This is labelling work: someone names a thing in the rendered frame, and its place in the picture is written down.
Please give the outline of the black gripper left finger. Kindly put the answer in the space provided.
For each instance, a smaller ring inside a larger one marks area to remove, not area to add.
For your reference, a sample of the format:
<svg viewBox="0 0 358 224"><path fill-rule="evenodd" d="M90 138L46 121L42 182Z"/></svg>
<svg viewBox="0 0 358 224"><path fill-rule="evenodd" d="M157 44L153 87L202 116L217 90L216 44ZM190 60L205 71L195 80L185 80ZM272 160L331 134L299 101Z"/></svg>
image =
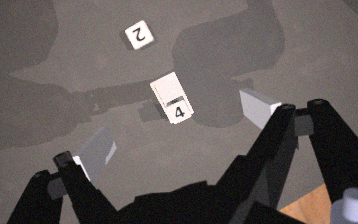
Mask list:
<svg viewBox="0 0 358 224"><path fill-rule="evenodd" d="M70 151L56 155L53 161L59 173L43 170L32 176L6 224L59 224L67 194L80 224L131 224L93 186L115 150L107 125L73 155Z"/></svg>

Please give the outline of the white shallow tray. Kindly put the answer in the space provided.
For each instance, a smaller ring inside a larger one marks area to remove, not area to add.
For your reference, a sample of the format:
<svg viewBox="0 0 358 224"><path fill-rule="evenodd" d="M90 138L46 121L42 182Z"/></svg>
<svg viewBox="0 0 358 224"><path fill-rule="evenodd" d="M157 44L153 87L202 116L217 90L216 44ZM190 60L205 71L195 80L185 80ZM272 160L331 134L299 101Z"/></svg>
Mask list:
<svg viewBox="0 0 358 224"><path fill-rule="evenodd" d="M166 103L173 99L183 96L191 114L193 114L194 111L174 71L151 82L150 85L154 93L156 94L171 124L173 123L173 121L168 111L166 110Z"/></svg>

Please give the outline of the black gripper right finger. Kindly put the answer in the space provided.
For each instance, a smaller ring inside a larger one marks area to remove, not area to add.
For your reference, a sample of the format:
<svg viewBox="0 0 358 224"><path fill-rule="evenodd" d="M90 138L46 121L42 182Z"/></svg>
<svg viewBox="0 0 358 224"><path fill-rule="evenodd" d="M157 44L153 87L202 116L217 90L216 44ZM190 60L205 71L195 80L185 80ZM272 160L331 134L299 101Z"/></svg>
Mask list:
<svg viewBox="0 0 358 224"><path fill-rule="evenodd" d="M183 224L244 224L254 201L277 210L298 136L309 135L331 201L330 224L358 224L358 137L324 99L296 109L248 88L244 115L262 131L247 155L237 155ZM313 135L314 130L314 135Z"/></svg>

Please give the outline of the white cube face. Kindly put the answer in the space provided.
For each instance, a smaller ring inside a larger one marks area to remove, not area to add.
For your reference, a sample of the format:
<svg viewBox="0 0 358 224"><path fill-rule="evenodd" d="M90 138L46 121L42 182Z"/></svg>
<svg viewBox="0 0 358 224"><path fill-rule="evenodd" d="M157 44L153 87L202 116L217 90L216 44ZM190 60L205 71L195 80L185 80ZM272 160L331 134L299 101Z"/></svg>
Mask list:
<svg viewBox="0 0 358 224"><path fill-rule="evenodd" d="M177 124L192 116L183 96L167 102L166 110L168 111L174 124Z"/></svg>
<svg viewBox="0 0 358 224"><path fill-rule="evenodd" d="M141 49L142 47L150 44L150 42L154 41L154 38L144 21L140 21L139 23L126 29L125 32L135 49Z"/></svg>

